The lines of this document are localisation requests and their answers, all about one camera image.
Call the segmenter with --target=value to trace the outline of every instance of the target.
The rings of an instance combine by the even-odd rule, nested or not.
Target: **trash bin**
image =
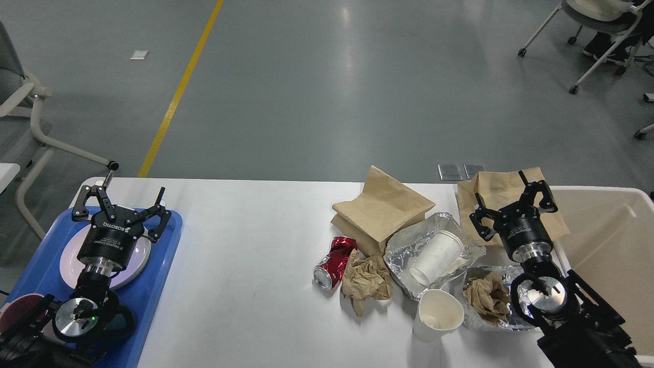
[[[552,187],[570,228],[570,266],[624,319],[638,355],[654,356],[654,204],[638,189]]]

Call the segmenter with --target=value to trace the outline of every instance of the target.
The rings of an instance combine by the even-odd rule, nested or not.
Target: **crumpled brown paper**
[[[378,301],[390,299],[393,286],[390,271],[380,255],[361,259],[359,251],[353,249],[343,272],[343,296],[352,300],[352,307],[358,317],[366,311],[364,301],[374,297]]]
[[[388,239],[424,220],[432,207],[432,201],[371,166],[361,194],[332,206],[337,213],[332,224],[356,239],[364,255],[384,255]]]
[[[529,181],[545,179],[540,168],[526,169],[523,172]],[[518,172],[479,172],[471,180],[460,181],[458,183],[458,212],[461,217],[461,227],[463,227],[466,234],[473,241],[482,246],[502,247],[503,245],[499,235],[496,234],[490,242],[486,242],[479,237],[475,227],[470,222],[469,216],[475,211],[475,207],[477,206],[475,193],[481,194],[486,207],[492,210],[499,210],[520,199],[520,194],[524,190],[525,184]],[[536,196],[536,200],[534,201],[536,206],[538,206],[538,202],[542,198],[542,194]],[[540,219],[543,221],[543,225],[545,225],[545,229],[547,229],[547,233],[552,240],[559,239],[561,236],[570,233],[560,212],[543,213],[540,215]],[[492,228],[492,221],[489,219],[483,219],[482,224]]]
[[[475,308],[479,317],[491,325],[506,321],[506,315],[509,314],[507,304],[511,301],[508,294],[497,272],[472,280],[463,291],[466,300]]]

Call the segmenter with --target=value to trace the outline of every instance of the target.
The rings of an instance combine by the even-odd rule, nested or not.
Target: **aluminum foil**
[[[520,318],[520,316],[515,313],[515,309],[511,303],[509,303],[509,314],[506,316],[506,321],[502,321],[498,325],[491,325],[479,317],[479,314],[474,308],[472,308],[463,295],[463,290],[470,285],[472,280],[483,278],[491,273],[491,271],[500,275],[502,283],[509,291],[509,295],[511,295],[511,283],[516,277],[518,277],[518,275],[523,273],[523,268],[520,266],[483,266],[469,268],[452,292],[452,295],[463,306],[463,311],[465,313],[463,324],[476,331],[540,331],[540,328],[534,327]],[[529,303],[526,296],[526,289],[522,286],[523,285],[521,285],[518,292],[520,307],[526,311],[528,316],[531,316],[526,307]]]
[[[425,287],[413,278],[409,267],[415,262],[422,249],[437,231],[447,230],[456,235],[464,246],[458,261],[458,268],[439,277],[433,284]],[[473,242],[461,229],[450,213],[438,212],[428,219],[398,231],[388,241],[384,261],[391,276],[414,301],[418,301],[427,289],[440,289],[446,282],[463,274],[472,263],[486,254],[486,248]]]

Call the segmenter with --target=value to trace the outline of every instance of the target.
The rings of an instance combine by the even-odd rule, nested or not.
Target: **white paper cup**
[[[409,272],[416,281],[429,286],[449,271],[463,250],[463,243],[456,235],[441,230],[425,245]]]
[[[423,342],[432,342],[453,332],[463,322],[463,307],[448,292],[430,289],[422,294],[413,321],[413,333]]]

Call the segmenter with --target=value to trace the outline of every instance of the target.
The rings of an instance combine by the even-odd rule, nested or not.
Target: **crushed soda can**
[[[356,249],[356,240],[347,236],[335,236],[329,253],[313,269],[313,281],[321,289],[329,291],[343,278],[343,271]]]

